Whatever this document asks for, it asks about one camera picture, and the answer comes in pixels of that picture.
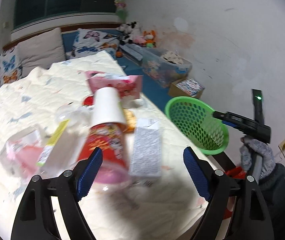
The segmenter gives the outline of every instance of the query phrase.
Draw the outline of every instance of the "metal screw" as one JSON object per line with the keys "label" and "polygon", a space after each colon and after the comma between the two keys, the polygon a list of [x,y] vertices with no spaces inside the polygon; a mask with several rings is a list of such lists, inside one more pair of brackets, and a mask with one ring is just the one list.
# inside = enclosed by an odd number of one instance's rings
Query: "metal screw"
{"label": "metal screw", "polygon": [[247,176],[247,180],[249,180],[250,182],[253,182],[255,180],[255,178],[253,176]]}
{"label": "metal screw", "polygon": [[222,176],[223,175],[223,171],[222,170],[215,170],[215,174],[217,176]]}
{"label": "metal screw", "polygon": [[32,177],[32,181],[33,182],[36,182],[38,180],[39,180],[39,176],[38,175],[35,175],[35,176]]}
{"label": "metal screw", "polygon": [[73,172],[71,171],[71,170],[66,170],[66,171],[64,171],[64,176],[65,177],[69,177],[69,176],[71,176],[73,174]]}

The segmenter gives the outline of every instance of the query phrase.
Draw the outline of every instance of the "green plastic basket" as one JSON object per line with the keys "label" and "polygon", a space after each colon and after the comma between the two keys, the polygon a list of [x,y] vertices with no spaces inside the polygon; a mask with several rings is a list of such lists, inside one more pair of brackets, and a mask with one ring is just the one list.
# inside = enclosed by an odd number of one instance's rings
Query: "green plastic basket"
{"label": "green plastic basket", "polygon": [[165,107],[166,116],[206,155],[223,152],[229,142],[227,127],[212,117],[206,103],[191,97],[175,97]]}

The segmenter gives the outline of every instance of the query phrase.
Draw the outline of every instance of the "basket rim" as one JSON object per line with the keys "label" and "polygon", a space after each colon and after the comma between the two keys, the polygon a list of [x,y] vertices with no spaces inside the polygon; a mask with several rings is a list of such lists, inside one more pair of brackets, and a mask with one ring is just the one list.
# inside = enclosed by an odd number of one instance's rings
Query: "basket rim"
{"label": "basket rim", "polygon": [[[165,109],[164,109],[164,112],[165,112],[165,115],[167,116],[167,118],[172,122],[171,118],[170,118],[170,115],[169,115],[169,110],[170,110],[170,107],[172,106],[172,104],[174,104],[175,102],[177,101],[182,101],[185,100],[185,99],[188,99],[188,100],[191,100],[191,101],[195,101],[197,103],[199,103],[199,105],[202,105],[202,106],[206,106],[207,108],[209,108],[210,110],[212,110],[213,112],[215,111],[210,105],[206,104],[205,102],[197,99],[197,98],[192,98],[192,97],[174,97],[172,99],[170,99],[166,106],[165,106]],[[203,149],[203,148],[200,148],[198,146],[196,146],[203,154],[205,155],[216,155],[216,154],[219,154],[221,152],[223,152],[227,146],[228,146],[228,143],[229,143],[229,132],[228,132],[228,128],[226,127],[225,124],[221,123],[221,128],[222,128],[222,131],[223,131],[223,134],[224,134],[224,139],[223,139],[223,142],[222,142],[222,145],[221,147],[219,147],[218,149],[216,150],[206,150],[206,149]]]}

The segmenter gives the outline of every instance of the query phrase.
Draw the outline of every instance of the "pillow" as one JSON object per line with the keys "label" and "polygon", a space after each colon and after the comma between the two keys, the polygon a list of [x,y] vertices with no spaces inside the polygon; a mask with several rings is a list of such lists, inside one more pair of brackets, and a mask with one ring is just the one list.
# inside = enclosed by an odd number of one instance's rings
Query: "pillow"
{"label": "pillow", "polygon": [[23,67],[23,77],[35,67],[49,69],[52,63],[66,60],[60,28],[22,41],[17,47]]}
{"label": "pillow", "polygon": [[118,35],[95,30],[78,29],[70,58],[85,57],[106,50],[114,59],[118,49]]}
{"label": "pillow", "polygon": [[0,54],[0,87],[22,78],[22,67],[17,46]]}

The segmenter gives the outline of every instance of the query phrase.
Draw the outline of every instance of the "yellow cookie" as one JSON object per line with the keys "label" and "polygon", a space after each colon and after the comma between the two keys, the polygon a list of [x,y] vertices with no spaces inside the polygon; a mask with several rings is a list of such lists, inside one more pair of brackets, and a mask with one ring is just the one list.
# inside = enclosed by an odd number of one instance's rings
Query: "yellow cookie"
{"label": "yellow cookie", "polygon": [[124,114],[126,116],[128,128],[126,132],[132,132],[135,130],[137,119],[134,113],[128,109],[124,109]]}

